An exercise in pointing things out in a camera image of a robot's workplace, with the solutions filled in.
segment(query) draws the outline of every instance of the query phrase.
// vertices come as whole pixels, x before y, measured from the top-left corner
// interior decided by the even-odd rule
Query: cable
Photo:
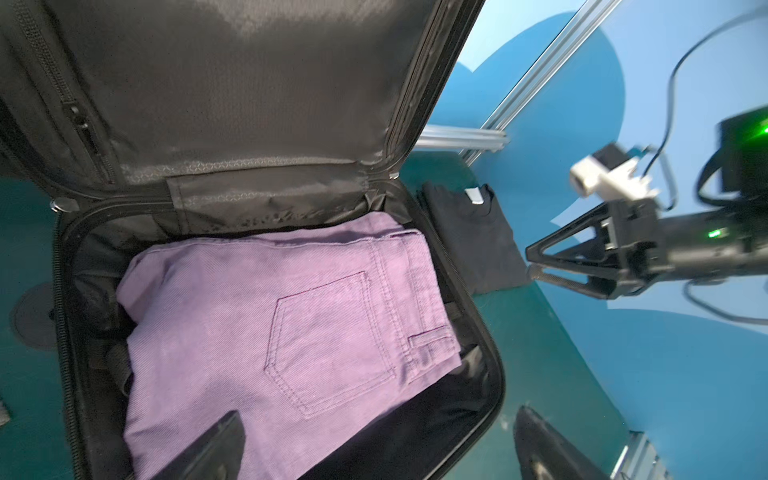
[[[656,153],[659,151],[659,149],[652,145],[648,145],[642,151],[644,154],[649,154],[652,152]],[[659,158],[661,159],[661,171],[662,173],[664,173],[664,181],[667,183],[667,189],[669,190],[669,196],[670,196],[669,207],[665,207],[664,211],[669,212],[669,211],[672,211],[672,209],[677,206],[677,182],[674,179],[674,174],[672,173],[672,167],[670,167],[670,162],[667,159],[667,154],[661,153],[659,154]]]
[[[691,47],[687,52],[685,52],[685,55],[683,55],[682,58],[680,58],[680,60],[677,62],[677,65],[675,65],[674,69],[672,70],[672,74],[670,75],[670,79],[669,79],[669,84],[667,85],[667,127],[664,130],[664,139],[661,141],[661,145],[659,146],[659,149],[656,151],[656,154],[653,156],[653,158],[650,159],[650,162],[645,167],[645,171],[643,172],[643,177],[648,175],[650,168],[654,165],[656,160],[664,152],[664,148],[667,146],[667,142],[669,141],[670,136],[672,135],[672,124],[674,123],[675,78],[677,76],[677,71],[680,70],[680,66],[682,66],[683,62],[685,62],[686,59],[690,57],[690,54],[696,51],[697,48],[699,48],[701,45],[704,45],[712,38],[717,37],[719,34],[723,33],[724,31],[730,30],[731,28],[737,27],[738,25],[747,23],[750,20],[754,20],[756,18],[763,17],[766,15],[768,15],[768,6],[758,7],[743,15],[739,15],[738,17],[735,17],[729,20],[728,22],[723,23],[721,26],[715,28],[713,31],[708,33],[704,38],[699,40],[693,47]]]
[[[750,325],[768,325],[768,319],[764,318],[753,318],[751,316],[738,316],[738,315],[731,315],[730,313],[720,310],[719,308],[710,305],[709,303],[696,298],[691,292],[690,288],[694,285],[717,285],[720,283],[723,283],[724,280],[720,281],[712,281],[712,280],[688,280],[685,283],[685,286],[683,287],[683,295],[685,295],[685,298],[688,299],[691,303],[694,305],[701,307],[705,309],[707,312],[712,313],[713,315],[716,315],[720,317],[721,319],[728,320],[730,322],[736,322],[736,323],[749,323]]]

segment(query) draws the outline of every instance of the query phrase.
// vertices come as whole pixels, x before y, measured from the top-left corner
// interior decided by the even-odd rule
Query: suitcase
[[[76,479],[130,478],[107,353],[133,255],[385,211],[421,230],[463,366],[304,478],[439,478],[497,416],[498,351],[398,180],[482,0],[9,0],[0,151],[58,212],[55,323]]]

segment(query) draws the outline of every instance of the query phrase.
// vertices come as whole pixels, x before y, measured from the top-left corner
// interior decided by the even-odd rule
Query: purple denim pants
[[[230,410],[239,478],[298,478],[461,364],[424,236],[383,213],[152,247],[118,300],[137,324],[124,438],[138,480]]]

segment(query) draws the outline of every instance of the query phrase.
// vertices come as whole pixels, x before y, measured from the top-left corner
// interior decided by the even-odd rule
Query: green led indicator
[[[727,237],[728,236],[728,229],[727,228],[718,228],[716,230],[712,230],[707,234],[709,238],[721,238],[721,237]]]

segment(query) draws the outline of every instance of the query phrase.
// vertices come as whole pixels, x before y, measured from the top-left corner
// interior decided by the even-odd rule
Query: blue wall
[[[521,247],[594,204],[577,201],[568,185],[575,161],[610,141],[630,147],[660,140],[674,63],[710,29],[758,4],[624,0],[512,122],[509,146],[475,164],[478,178],[495,188]],[[519,78],[571,15],[530,26],[493,55],[480,48],[484,61],[457,66],[431,123],[481,124],[508,92],[501,77]],[[717,122],[768,104],[767,45],[768,20],[756,21],[702,48],[680,73],[668,150],[681,196],[674,214],[700,209],[692,184],[717,148]],[[465,50],[473,48],[468,43]],[[707,293],[738,313],[765,316],[764,282]],[[648,432],[677,480],[766,478],[768,336],[707,318],[681,300],[679,289],[657,285],[634,301],[607,303],[542,285],[628,426]]]

